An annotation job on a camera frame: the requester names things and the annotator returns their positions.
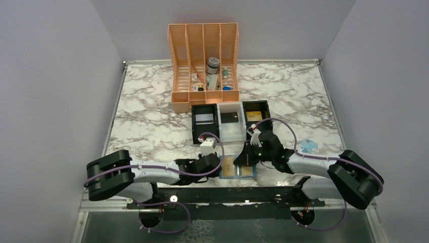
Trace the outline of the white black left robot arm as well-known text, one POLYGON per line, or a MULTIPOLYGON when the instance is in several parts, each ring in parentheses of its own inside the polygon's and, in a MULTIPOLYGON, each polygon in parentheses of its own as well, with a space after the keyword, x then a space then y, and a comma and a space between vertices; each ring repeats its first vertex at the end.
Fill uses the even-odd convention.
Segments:
POLYGON ((87 164, 84 186, 90 201, 121 196, 152 208, 159 201, 157 183, 187 186, 202 178, 215 178, 222 170, 221 164, 216 153, 200 154, 198 159, 155 163, 133 160, 128 150, 119 150, 87 164))

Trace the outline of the silver credit card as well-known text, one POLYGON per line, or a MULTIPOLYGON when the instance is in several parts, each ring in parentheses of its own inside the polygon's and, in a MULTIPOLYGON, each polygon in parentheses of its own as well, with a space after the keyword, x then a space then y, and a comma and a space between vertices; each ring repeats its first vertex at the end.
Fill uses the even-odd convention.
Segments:
POLYGON ((209 124, 213 124, 214 122, 215 122, 215 119, 212 113, 195 115, 195 123, 197 125, 209 125, 209 124))

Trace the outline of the black metal base rail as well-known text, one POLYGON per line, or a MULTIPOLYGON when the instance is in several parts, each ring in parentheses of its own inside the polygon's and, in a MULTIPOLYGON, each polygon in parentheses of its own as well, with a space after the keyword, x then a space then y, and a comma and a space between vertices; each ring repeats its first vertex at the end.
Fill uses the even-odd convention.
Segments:
POLYGON ((309 218, 316 209, 342 209, 341 199, 305 199, 297 187, 170 187, 149 189, 142 196, 112 196, 92 200, 85 192, 81 201, 84 212, 139 212, 155 217, 162 209, 164 220, 186 218, 184 204, 192 220, 286 219, 309 206, 309 218))

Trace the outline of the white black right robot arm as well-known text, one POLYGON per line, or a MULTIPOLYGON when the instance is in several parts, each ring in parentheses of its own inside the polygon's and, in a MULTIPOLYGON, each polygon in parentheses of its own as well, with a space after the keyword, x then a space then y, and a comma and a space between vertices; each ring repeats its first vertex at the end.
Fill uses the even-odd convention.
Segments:
POLYGON ((317 156, 284 148, 270 130, 255 130, 246 141, 234 165, 252 167, 268 161, 279 172, 308 174, 292 192, 292 200, 304 206, 312 199, 344 199, 357 209, 364 210, 379 195, 383 178, 365 160, 352 150, 339 156, 317 156))

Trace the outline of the gold credit card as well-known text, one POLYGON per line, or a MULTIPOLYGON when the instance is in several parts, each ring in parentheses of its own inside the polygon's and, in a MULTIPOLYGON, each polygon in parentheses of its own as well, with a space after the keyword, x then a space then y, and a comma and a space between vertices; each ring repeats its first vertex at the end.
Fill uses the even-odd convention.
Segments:
POLYGON ((258 122, 263 119, 261 111, 247 111, 246 118, 248 122, 258 122))

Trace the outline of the black right card bin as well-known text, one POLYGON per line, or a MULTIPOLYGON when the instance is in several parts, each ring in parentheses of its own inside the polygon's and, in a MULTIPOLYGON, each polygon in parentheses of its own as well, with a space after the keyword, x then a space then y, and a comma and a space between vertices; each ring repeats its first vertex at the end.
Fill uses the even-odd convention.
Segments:
POLYGON ((266 118, 270 118, 270 109, 267 100, 243 101, 243 112, 247 138, 250 139, 250 126, 266 118))

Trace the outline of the blue leather card holder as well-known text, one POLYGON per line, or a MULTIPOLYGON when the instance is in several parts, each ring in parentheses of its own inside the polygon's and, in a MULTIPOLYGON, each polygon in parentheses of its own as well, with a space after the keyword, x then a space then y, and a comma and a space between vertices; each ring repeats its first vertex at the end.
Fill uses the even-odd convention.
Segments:
MULTIPOLYGON (((226 155, 226 156, 233 156, 234 160, 238 157, 238 155, 226 155)), ((240 180, 244 179, 244 180, 250 180, 251 178, 255 178, 256 177, 256 167, 255 166, 253 166, 253 176, 251 176, 251 177, 241 177, 240 176, 240 167, 241 166, 235 165, 235 176, 234 177, 229 177, 229 178, 222 177, 222 171, 221 171, 221 173, 219 175, 220 179, 240 179, 240 180)))

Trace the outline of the white middle card bin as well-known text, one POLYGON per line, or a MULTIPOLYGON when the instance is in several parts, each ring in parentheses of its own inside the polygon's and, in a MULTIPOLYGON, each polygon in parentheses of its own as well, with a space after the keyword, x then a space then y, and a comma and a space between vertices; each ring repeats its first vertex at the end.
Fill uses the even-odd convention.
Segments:
POLYGON ((244 142, 246 140, 245 118, 242 102, 218 103, 220 140, 244 142))

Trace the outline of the black credit card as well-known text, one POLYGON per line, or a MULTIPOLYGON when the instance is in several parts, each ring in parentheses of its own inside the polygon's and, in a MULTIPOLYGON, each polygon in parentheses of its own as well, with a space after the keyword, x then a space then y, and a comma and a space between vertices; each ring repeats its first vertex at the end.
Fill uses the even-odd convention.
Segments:
POLYGON ((225 112, 225 113, 221 113, 220 116, 221 116, 221 123, 223 124, 239 122, 239 117, 237 112, 225 112))

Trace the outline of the orange plastic file organizer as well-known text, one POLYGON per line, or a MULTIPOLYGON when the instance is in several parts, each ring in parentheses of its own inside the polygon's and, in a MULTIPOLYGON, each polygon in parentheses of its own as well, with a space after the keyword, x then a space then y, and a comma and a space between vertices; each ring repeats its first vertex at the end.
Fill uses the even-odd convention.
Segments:
POLYGON ((239 101, 237 23, 170 24, 168 43, 173 68, 171 105, 175 113, 190 112, 192 105, 239 101), (217 57, 216 74, 206 73, 209 57, 217 57), (228 79, 223 80, 223 68, 228 79), (233 90, 223 91, 229 86, 233 90))

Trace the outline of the grey round jar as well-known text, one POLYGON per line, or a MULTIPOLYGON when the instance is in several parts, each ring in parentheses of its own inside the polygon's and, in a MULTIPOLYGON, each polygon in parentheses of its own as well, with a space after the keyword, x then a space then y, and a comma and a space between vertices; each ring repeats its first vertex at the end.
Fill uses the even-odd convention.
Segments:
POLYGON ((206 73, 216 74, 220 66, 220 60, 217 57, 209 57, 206 63, 206 73))

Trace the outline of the black left card bin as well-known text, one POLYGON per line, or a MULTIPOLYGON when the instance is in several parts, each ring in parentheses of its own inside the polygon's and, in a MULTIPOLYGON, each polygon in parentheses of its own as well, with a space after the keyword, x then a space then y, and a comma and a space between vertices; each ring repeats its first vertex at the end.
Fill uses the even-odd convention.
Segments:
POLYGON ((192 105, 191 114, 193 144, 200 144, 198 137, 205 132, 215 134, 220 138, 218 107, 216 104, 192 105))

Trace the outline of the clear blue plastic package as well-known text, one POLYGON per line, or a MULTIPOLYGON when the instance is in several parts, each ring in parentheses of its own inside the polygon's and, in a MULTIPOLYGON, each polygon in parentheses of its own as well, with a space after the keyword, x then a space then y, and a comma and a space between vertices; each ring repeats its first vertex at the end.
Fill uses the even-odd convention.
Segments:
POLYGON ((306 154, 317 154, 318 144, 311 139, 303 139, 300 141, 300 152, 306 154))

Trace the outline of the black card bin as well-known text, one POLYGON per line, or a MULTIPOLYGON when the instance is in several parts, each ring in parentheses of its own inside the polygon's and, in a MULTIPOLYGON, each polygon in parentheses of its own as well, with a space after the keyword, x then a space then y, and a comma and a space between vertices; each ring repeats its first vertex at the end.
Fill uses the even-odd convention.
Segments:
POLYGON ((191 114, 193 144, 200 144, 198 137, 205 132, 215 134, 220 138, 218 107, 216 104, 192 105, 191 114))
POLYGON ((243 101, 243 112, 247 138, 250 139, 250 126, 266 118, 270 118, 270 109, 267 100, 243 101))

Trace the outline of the green white small tube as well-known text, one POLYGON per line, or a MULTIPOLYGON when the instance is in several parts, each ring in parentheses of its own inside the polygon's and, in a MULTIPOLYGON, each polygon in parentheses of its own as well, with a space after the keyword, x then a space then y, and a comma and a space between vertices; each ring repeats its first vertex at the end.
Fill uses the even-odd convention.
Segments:
POLYGON ((228 79, 228 68, 226 66, 224 66, 223 68, 223 80, 227 80, 228 79))

